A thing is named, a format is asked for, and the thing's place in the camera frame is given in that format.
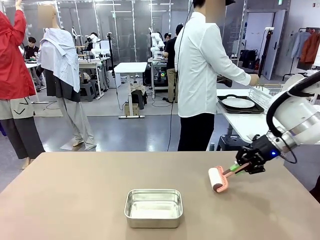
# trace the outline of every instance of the cap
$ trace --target cap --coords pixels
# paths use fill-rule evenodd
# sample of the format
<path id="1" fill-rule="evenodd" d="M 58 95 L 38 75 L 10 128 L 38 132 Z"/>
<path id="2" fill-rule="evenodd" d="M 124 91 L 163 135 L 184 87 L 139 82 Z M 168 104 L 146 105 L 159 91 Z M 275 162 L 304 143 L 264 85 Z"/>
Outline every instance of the cap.
<path id="1" fill-rule="evenodd" d="M 225 0 L 225 5 L 228 6 L 230 4 L 234 4 L 235 2 L 235 0 Z"/>

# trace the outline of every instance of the black tray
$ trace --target black tray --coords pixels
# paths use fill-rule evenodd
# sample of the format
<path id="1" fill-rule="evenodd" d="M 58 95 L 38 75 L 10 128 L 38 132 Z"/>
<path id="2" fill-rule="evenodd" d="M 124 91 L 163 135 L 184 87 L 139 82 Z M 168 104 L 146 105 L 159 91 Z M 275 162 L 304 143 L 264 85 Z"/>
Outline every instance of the black tray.
<path id="1" fill-rule="evenodd" d="M 254 102 L 254 106 L 251 107 L 251 108 L 238 108 L 238 107 L 227 106 L 227 105 L 223 104 L 222 100 L 224 100 L 224 99 L 226 99 L 228 97 L 235 97 L 237 99 L 246 99 L 246 100 L 249 100 L 251 102 L 254 102 L 248 96 L 237 96 L 237 95 L 233 95 L 233 94 L 229 94 L 229 95 L 226 95 L 226 96 L 218 96 L 217 98 L 218 98 L 221 106 L 224 107 L 224 109 L 226 110 L 226 112 L 228 114 L 260 114 L 260 113 L 263 113 L 265 111 L 264 108 L 261 107 L 256 102 Z"/>

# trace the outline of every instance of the door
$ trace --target door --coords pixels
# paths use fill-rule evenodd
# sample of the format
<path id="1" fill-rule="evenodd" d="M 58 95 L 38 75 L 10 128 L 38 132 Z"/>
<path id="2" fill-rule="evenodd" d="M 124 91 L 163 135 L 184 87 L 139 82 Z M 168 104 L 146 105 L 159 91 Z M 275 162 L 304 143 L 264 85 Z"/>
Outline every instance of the door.
<path id="1" fill-rule="evenodd" d="M 263 66 L 262 75 L 266 77 L 266 79 L 271 79 L 271 74 L 274 69 L 274 64 L 279 48 L 279 41 L 281 37 L 282 28 L 285 21 L 286 10 L 277 11 L 274 15 L 273 22 L 273 34 L 271 35 L 269 48 L 266 54 L 265 63 Z"/>

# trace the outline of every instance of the cardboard box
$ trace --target cardboard box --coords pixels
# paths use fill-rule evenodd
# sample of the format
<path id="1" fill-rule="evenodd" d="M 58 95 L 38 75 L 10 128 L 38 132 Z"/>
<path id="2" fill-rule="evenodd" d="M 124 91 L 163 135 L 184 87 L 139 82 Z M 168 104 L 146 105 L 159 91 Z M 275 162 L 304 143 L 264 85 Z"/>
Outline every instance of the cardboard box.
<path id="1" fill-rule="evenodd" d="M 132 109 L 133 109 L 133 116 L 139 116 L 139 107 L 138 103 L 132 103 Z M 129 109 L 129 103 L 126 103 L 124 105 L 124 115 L 130 116 L 130 109 Z"/>

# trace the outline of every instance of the stainless steel tray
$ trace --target stainless steel tray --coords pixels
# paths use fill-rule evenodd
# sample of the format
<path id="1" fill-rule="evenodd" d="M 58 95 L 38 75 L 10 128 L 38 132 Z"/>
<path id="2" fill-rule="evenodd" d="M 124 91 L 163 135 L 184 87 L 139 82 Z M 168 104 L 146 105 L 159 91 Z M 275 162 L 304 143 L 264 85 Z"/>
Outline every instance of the stainless steel tray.
<path id="1" fill-rule="evenodd" d="M 183 215 L 181 194 L 174 189 L 131 190 L 124 215 L 131 228 L 177 228 Z"/>

